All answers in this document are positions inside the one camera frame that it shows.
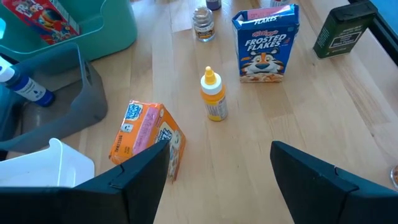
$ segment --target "frosted flakes cereal box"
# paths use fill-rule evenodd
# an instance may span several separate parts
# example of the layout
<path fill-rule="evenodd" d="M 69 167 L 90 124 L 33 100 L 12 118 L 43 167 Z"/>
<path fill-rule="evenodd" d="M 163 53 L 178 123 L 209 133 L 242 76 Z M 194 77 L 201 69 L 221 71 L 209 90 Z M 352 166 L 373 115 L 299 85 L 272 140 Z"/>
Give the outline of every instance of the frosted flakes cereal box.
<path fill-rule="evenodd" d="M 232 23 L 241 82 L 281 82 L 299 31 L 299 6 L 240 11 Z"/>

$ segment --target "mustard bottle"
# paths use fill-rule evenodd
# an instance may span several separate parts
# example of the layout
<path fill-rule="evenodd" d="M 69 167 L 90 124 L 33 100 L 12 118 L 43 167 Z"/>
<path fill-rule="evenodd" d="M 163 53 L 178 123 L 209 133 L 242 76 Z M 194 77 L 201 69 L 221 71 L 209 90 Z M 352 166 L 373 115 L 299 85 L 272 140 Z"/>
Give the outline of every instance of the mustard bottle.
<path fill-rule="evenodd" d="M 207 66 L 205 75 L 200 80 L 200 85 L 200 93 L 205 101 L 207 117 L 212 121 L 224 120 L 228 115 L 228 109 L 225 100 L 225 86 L 220 75 Z"/>

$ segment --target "green tin can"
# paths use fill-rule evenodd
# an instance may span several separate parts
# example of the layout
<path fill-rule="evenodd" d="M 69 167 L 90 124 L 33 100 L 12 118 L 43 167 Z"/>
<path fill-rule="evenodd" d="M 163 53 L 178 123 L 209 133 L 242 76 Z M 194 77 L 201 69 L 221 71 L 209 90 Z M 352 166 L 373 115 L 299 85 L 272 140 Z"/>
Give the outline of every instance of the green tin can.
<path fill-rule="evenodd" d="M 350 53 L 376 14 L 377 8 L 370 1 L 332 9 L 313 46 L 317 57 Z"/>

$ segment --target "snack box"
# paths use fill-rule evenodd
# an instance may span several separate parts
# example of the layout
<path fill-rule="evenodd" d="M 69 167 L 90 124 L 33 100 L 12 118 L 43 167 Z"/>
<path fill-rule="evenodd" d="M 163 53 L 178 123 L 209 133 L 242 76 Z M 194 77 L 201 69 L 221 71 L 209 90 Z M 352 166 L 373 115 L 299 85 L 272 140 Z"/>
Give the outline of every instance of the snack box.
<path fill-rule="evenodd" d="M 299 6 L 240 11 L 233 18 L 241 82 L 281 82 L 299 31 Z"/>
<path fill-rule="evenodd" d="M 170 141 L 167 177 L 174 181 L 185 147 L 184 133 L 163 104 L 131 100 L 109 153 L 109 159 L 115 164 L 121 164 L 164 139 Z"/>
<path fill-rule="evenodd" d="M 2 4 L 48 44 L 80 34 L 79 25 L 57 0 L 2 0 Z"/>

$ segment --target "white bottle label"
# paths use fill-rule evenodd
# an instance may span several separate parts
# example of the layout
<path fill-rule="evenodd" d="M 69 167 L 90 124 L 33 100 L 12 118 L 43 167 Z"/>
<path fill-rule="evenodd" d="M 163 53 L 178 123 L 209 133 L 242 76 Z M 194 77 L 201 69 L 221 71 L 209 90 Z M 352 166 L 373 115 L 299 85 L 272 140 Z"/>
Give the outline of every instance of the white bottle label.
<path fill-rule="evenodd" d="M 44 96 L 45 88 L 29 78 L 26 85 L 15 92 L 27 98 L 28 100 L 35 102 Z"/>
<path fill-rule="evenodd" d="M 216 121 L 221 121 L 228 115 L 228 108 L 226 106 L 225 96 L 215 105 L 206 104 L 208 115 Z"/>

